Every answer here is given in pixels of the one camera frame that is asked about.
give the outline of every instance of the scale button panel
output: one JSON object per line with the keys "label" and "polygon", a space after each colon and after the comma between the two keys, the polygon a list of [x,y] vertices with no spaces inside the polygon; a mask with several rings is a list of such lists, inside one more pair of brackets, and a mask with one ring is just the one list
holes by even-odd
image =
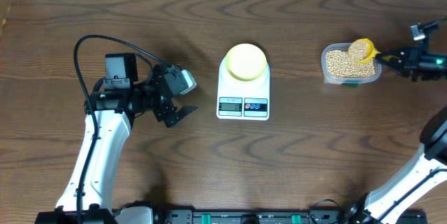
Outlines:
{"label": "scale button panel", "polygon": [[267,117],[267,111],[266,98],[245,98],[244,117]]}
{"label": "scale button panel", "polygon": [[242,117],[242,98],[219,98],[219,116]]}

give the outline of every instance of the wire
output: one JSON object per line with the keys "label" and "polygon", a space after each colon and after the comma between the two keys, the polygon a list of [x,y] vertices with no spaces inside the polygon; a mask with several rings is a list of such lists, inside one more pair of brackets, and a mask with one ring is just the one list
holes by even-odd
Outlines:
{"label": "wire", "polygon": [[429,179],[440,172],[447,172],[447,169],[438,169],[435,171],[431,171],[421,182],[417,183],[410,191],[406,192],[398,201],[395,201],[393,205],[388,210],[386,210],[386,212],[378,219],[378,221],[381,222],[384,218],[386,218],[388,214],[390,214],[394,210],[394,208],[399,206],[399,204],[407,199],[408,196],[410,196],[412,193],[414,193],[414,191],[418,190],[423,184],[425,184],[425,182],[427,182]]}
{"label": "wire", "polygon": [[[322,200],[319,200],[319,201],[318,201],[317,203],[315,203],[314,206],[311,207],[311,209],[309,210],[309,218],[314,222],[314,224],[318,224],[318,223],[315,221],[315,217],[313,217],[313,216],[311,215],[311,212],[314,210],[314,208],[315,208],[316,206],[318,206],[318,205],[320,205],[320,204],[322,204],[322,203],[324,203],[324,202],[332,202],[332,203],[336,204],[338,207],[340,207],[340,205],[338,205],[338,203],[337,203],[335,200],[333,200],[333,199],[322,199]],[[335,222],[333,222],[333,223],[329,223],[329,224],[337,224],[337,223],[340,221],[340,216],[338,216],[337,219],[338,219],[337,221],[335,221]]]}
{"label": "wire", "polygon": [[[85,162],[84,162],[84,166],[82,167],[82,171],[81,171],[81,175],[79,177],[79,185],[78,185],[78,189],[76,190],[76,211],[77,211],[77,216],[78,216],[78,223],[82,224],[82,196],[84,194],[84,182],[85,182],[85,176],[87,174],[87,170],[90,164],[90,160],[91,160],[91,156],[93,155],[93,150],[96,144],[96,141],[98,139],[98,121],[96,119],[96,115],[93,111],[93,107],[91,106],[90,103],[90,97],[89,97],[89,92],[87,91],[87,87],[85,85],[84,79],[82,78],[82,74],[81,74],[81,70],[79,68],[79,63],[78,63],[78,50],[79,50],[79,46],[81,45],[81,43],[84,40],[87,40],[88,38],[102,38],[102,39],[106,39],[106,40],[112,40],[114,42],[117,43],[121,43],[123,45],[129,46],[132,49],[135,49],[159,62],[161,62],[164,65],[167,66],[171,66],[171,64],[169,64],[168,62],[164,61],[163,59],[160,59],[156,56],[154,56],[153,54],[150,54],[149,52],[146,52],[142,49],[140,49],[139,47],[136,47],[135,45],[132,45],[130,43],[127,43],[125,41],[122,41],[120,39],[116,39],[110,36],[102,36],[102,35],[86,35],[83,36],[81,39],[79,39],[79,41],[76,43],[75,45],[75,49],[73,50],[73,61],[75,64],[75,69],[76,69],[76,74],[78,75],[78,79],[79,79],[79,83],[81,85],[82,91],[84,92],[85,95],[85,100],[88,106],[88,109],[90,110],[90,114],[91,114],[91,120],[93,121],[93,127],[94,127],[94,133],[91,136],[91,144],[90,144],[90,148],[89,148],[89,152],[87,153],[87,157],[85,158]],[[144,84],[148,84],[150,82],[150,80],[153,77],[153,68],[152,68],[152,64],[149,60],[147,60],[146,58],[144,58],[143,56],[141,56],[140,54],[136,54],[137,57],[139,57],[140,59],[142,59],[144,62],[146,62],[146,64],[148,64],[151,68],[151,73],[149,74],[149,76],[147,77],[147,79],[137,85],[140,85],[142,83]]]}

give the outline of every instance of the clear plastic container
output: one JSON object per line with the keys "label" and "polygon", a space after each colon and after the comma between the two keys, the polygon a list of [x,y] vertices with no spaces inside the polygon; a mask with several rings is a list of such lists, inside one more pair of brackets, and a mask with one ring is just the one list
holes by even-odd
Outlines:
{"label": "clear plastic container", "polygon": [[324,74],[324,82],[326,84],[364,84],[368,82],[376,81],[382,73],[382,65],[377,63],[376,59],[374,59],[374,69],[376,74],[372,77],[360,77],[360,78],[352,78],[352,77],[334,77],[329,73],[328,65],[326,64],[326,54],[331,50],[341,50],[343,52],[347,52],[349,49],[350,43],[335,43],[333,45],[327,46],[322,55],[321,55],[321,67],[323,68]]}

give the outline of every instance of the kitchen scale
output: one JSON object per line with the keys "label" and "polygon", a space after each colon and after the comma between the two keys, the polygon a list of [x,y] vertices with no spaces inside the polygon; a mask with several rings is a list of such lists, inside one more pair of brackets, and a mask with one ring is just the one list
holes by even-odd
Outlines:
{"label": "kitchen scale", "polygon": [[223,58],[216,115],[220,119],[269,118],[270,67],[264,52],[255,45],[236,45]]}

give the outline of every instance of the yellow spoon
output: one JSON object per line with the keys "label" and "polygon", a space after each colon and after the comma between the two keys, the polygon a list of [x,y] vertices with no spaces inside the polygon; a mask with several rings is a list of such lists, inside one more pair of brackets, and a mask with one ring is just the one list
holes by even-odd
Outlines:
{"label": "yellow spoon", "polygon": [[[367,44],[366,57],[364,59],[362,59],[362,60],[356,60],[353,57],[354,53],[353,53],[353,48],[351,46],[354,45],[357,42],[364,42],[364,43]],[[352,43],[351,46],[349,46],[348,55],[352,58],[352,60],[354,62],[356,62],[358,64],[365,64],[365,63],[371,61],[371,59],[373,59],[378,53],[380,53],[380,52],[378,52],[376,50],[376,48],[374,48],[374,44],[372,43],[372,41],[370,41],[367,38],[358,39],[354,43]]]}

